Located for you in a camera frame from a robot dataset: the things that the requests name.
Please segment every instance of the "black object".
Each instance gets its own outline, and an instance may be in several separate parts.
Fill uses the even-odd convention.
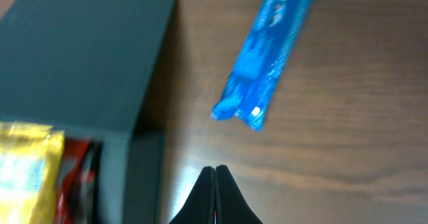
[[[225,165],[215,171],[212,167],[202,170],[183,208],[170,224],[212,224],[214,213],[217,224],[261,223]]]
[[[215,171],[205,167],[180,212],[170,224],[214,224]]]

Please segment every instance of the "wood grain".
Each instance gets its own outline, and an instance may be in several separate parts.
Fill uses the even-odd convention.
[[[254,133],[209,115],[260,3],[178,2],[146,105],[161,223],[218,164],[264,223],[428,223],[428,0],[315,0]]]

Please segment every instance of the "blue snack bar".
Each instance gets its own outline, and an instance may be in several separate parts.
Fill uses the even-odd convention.
[[[312,0],[263,0],[211,116],[260,131],[270,99]]]

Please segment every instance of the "candy wrapper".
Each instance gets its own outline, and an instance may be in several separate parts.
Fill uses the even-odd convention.
[[[0,223],[54,222],[63,149],[50,126],[0,122]]]
[[[58,199],[56,211],[56,224],[72,224],[72,215],[68,207],[68,197],[79,173],[82,160],[90,145],[89,140],[67,139],[58,173]]]
[[[101,145],[91,143],[74,179],[67,200],[73,224],[96,223],[100,155]]]
[[[260,131],[286,60],[312,0],[263,0],[211,116],[234,116]]]

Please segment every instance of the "snack packet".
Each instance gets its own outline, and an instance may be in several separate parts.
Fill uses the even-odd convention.
[[[66,139],[64,154],[58,173],[58,199],[55,223],[72,224],[68,207],[68,196],[79,171],[79,167],[90,145],[90,140]]]
[[[96,199],[98,198],[100,155],[101,144],[91,143],[74,179],[67,200],[73,224],[97,223]]]
[[[50,130],[0,122],[0,223],[54,222],[64,133]]]
[[[263,0],[211,116],[261,131],[265,113],[312,0]]]

